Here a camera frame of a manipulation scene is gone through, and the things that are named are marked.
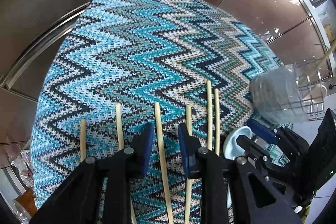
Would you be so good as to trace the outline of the blue zigzag knitted table mat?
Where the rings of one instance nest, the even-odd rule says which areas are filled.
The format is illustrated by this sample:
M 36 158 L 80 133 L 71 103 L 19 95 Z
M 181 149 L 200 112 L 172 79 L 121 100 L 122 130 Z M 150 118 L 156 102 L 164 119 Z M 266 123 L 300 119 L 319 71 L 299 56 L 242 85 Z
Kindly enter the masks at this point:
M 207 143 L 207 81 L 219 91 L 220 134 L 256 118 L 249 84 L 282 65 L 262 39 L 203 0 L 92 0 L 62 42 L 39 94 L 31 136 L 34 201 L 42 207 L 86 152 L 118 151 L 116 104 L 129 145 L 159 103 L 173 220 L 185 221 L 178 126 L 193 111 L 193 134 Z

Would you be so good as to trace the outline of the bamboo chopstick tall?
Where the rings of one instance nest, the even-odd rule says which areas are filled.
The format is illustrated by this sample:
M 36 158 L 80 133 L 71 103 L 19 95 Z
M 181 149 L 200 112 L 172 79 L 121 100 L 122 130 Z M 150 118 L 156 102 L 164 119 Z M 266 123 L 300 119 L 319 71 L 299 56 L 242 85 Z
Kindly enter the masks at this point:
M 207 89 L 207 149 L 213 148 L 213 98 L 211 81 L 206 81 Z

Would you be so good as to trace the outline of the white ceramic bowl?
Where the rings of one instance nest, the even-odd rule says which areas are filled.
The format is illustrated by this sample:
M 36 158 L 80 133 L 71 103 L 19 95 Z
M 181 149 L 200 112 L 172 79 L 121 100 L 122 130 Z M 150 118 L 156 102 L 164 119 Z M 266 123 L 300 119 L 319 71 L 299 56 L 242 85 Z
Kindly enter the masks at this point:
M 244 154 L 245 150 L 236 142 L 236 139 L 240 135 L 251 138 L 252 130 L 248 126 L 243 126 L 234 129 L 231 133 L 228 134 L 223 145 L 223 154 L 226 159 L 234 160 Z

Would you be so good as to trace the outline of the clear plastic chopstick jar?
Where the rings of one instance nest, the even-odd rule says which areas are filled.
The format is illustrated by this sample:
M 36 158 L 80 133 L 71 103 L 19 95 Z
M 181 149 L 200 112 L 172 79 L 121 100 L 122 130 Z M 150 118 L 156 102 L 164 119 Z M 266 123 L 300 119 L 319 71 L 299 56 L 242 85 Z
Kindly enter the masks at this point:
M 261 73 L 250 82 L 256 111 L 272 124 L 307 122 L 297 86 L 298 64 Z

